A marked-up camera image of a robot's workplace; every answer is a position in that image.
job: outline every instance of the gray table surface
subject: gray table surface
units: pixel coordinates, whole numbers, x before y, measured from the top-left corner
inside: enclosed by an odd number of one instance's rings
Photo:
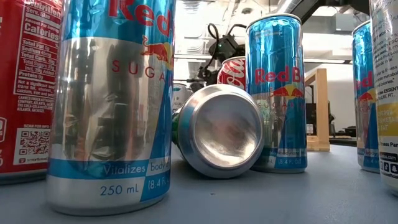
[[[0,223],[398,223],[398,198],[381,184],[379,174],[360,170],[356,148],[347,146],[309,152],[303,174],[250,170],[230,180],[207,179],[175,156],[168,196],[124,215],[53,212],[45,204],[44,188],[44,181],[0,187]]]

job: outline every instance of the ceiling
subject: ceiling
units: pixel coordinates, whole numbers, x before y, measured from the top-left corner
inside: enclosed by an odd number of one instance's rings
[[[214,39],[207,26],[213,23],[220,35],[234,24],[248,25],[277,9],[279,0],[178,0],[175,16],[175,79],[193,78],[200,65],[211,57],[209,46]],[[344,13],[345,22],[352,29],[368,19],[350,7],[320,7],[303,25],[304,56],[312,59],[351,60],[350,32],[337,32],[333,26],[336,13]],[[245,29],[235,27],[232,33],[239,44],[244,43]],[[220,66],[214,63],[209,69]]]

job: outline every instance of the aluminum can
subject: aluminum can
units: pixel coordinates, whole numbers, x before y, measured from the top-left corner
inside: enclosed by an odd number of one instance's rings
[[[353,71],[358,164],[363,170],[378,173],[379,141],[370,21],[353,31]]]
[[[217,84],[229,84],[246,90],[246,59],[233,57],[225,60],[218,72]]]
[[[398,2],[370,0],[380,174],[398,196]]]
[[[175,1],[65,3],[47,201],[71,215],[152,205],[170,187]]]
[[[173,86],[173,113],[176,112],[192,95],[186,85],[181,83],[174,83]]]
[[[246,30],[248,93],[264,117],[264,150],[254,170],[303,172],[307,167],[301,21],[270,14]]]
[[[200,173],[236,177],[257,161],[264,145],[262,114],[244,90],[210,85],[173,115],[173,142]]]
[[[0,184],[45,178],[62,2],[0,1]]]

